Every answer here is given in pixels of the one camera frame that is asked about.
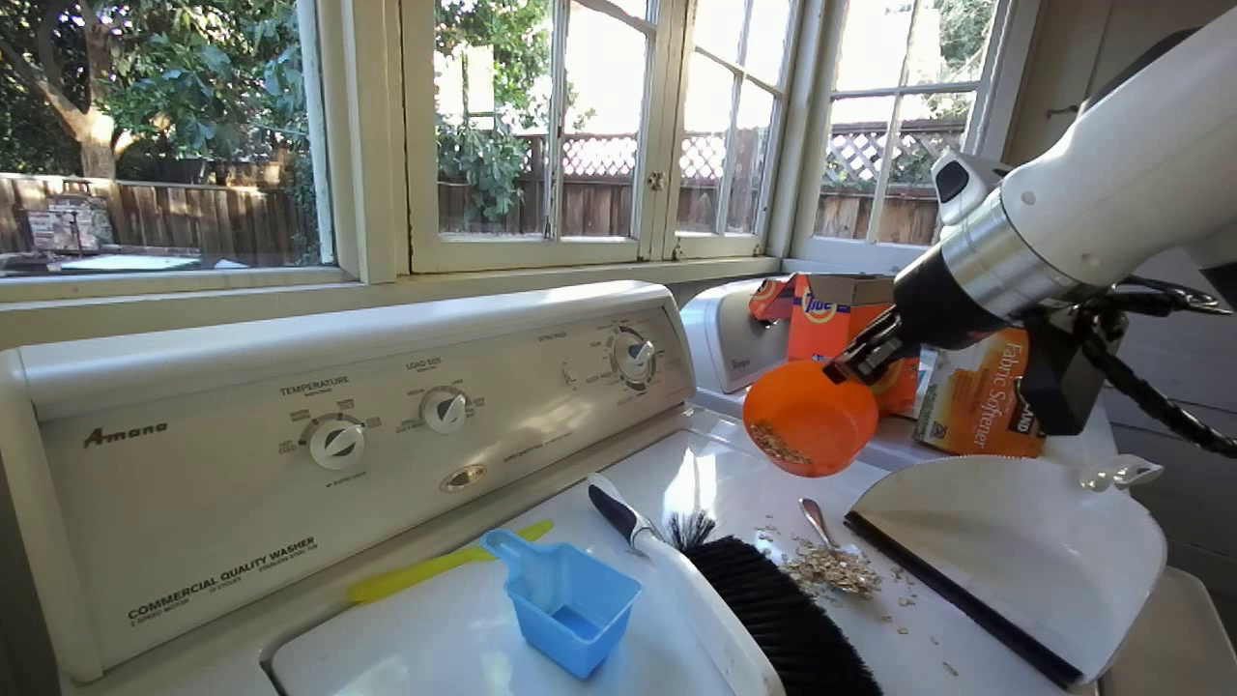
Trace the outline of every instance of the blue plastic container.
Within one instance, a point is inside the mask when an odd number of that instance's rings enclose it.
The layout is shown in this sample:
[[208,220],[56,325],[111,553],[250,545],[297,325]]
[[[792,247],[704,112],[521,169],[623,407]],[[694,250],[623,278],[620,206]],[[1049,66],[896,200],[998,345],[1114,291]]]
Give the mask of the blue plastic container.
[[641,585],[575,545],[540,550],[506,530],[491,530],[485,545],[506,567],[521,637],[589,680],[623,641]]

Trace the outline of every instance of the washing machine control panel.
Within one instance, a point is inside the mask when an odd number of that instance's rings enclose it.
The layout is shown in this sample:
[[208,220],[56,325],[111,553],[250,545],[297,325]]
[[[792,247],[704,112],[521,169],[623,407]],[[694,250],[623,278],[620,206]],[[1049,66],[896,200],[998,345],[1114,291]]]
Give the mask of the washing machine control panel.
[[25,349],[16,374],[42,457],[8,468],[48,478],[52,567],[88,585],[62,620],[97,634],[87,680],[694,394],[650,283]]

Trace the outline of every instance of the orange cup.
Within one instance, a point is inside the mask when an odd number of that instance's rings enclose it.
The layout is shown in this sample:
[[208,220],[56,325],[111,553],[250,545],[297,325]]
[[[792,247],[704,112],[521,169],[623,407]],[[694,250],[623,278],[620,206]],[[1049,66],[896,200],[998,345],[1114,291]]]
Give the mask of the orange cup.
[[877,434],[877,397],[857,378],[832,378],[819,362],[766,372],[743,401],[749,439],[792,476],[844,470]]

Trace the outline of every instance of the amana logo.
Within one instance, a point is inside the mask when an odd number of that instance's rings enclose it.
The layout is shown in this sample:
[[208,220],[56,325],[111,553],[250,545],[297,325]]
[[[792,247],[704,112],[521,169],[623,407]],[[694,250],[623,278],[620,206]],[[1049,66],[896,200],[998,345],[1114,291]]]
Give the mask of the amana logo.
[[134,439],[134,437],[149,437],[149,434],[168,434],[168,423],[149,423],[149,424],[134,424],[134,430],[88,430],[88,437],[82,439],[82,448],[116,446],[116,439]]

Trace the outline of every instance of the white dial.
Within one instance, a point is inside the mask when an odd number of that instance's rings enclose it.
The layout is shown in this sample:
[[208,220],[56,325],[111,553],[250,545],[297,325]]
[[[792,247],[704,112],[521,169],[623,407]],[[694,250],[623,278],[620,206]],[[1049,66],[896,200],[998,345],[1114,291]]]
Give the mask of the white dial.
[[320,419],[305,430],[305,448],[316,468],[351,468],[365,451],[365,424],[347,419]]
[[641,389],[647,381],[655,381],[655,372],[659,372],[659,345],[655,341],[647,341],[634,327],[623,327],[623,334],[615,334],[613,351],[615,351],[615,366],[625,385]]
[[423,401],[423,423],[435,434],[459,434],[468,424],[471,397],[464,389],[428,389]]

